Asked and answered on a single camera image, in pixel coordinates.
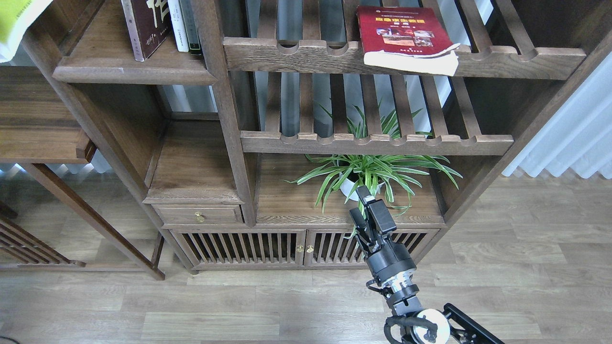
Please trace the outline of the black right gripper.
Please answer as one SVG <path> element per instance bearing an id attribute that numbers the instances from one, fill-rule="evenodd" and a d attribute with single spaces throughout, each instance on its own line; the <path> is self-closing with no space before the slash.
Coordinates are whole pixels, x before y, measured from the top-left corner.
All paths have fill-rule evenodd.
<path id="1" fill-rule="evenodd" d="M 396 223 L 384 200 L 376 200 L 366 186 L 358 187 L 357 192 L 364 211 L 350 209 L 350 217 L 355 225 L 354 235 L 373 276 L 366 287 L 374 290 L 376 283 L 379 290 L 411 288 L 416 265 L 406 246 L 392 240 Z"/>

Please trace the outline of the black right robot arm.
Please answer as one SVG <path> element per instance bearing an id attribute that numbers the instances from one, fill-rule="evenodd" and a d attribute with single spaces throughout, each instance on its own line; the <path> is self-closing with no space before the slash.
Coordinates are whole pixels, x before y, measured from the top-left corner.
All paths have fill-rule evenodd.
<path id="1" fill-rule="evenodd" d="M 384 324 L 388 342 L 396 343 L 391 328 L 398 326 L 403 344 L 445 344 L 450 337 L 461 344 L 500 344 L 498 337 L 452 303 L 446 303 L 443 311 L 422 307 L 416 296 L 419 288 L 412 282 L 415 262 L 404 245 L 392 240 L 396 224 L 384 201 L 376 200 L 365 186 L 356 193 L 363 211 L 351 209 L 350 216 L 373 276 L 367 288 L 382 295 L 392 311 Z"/>

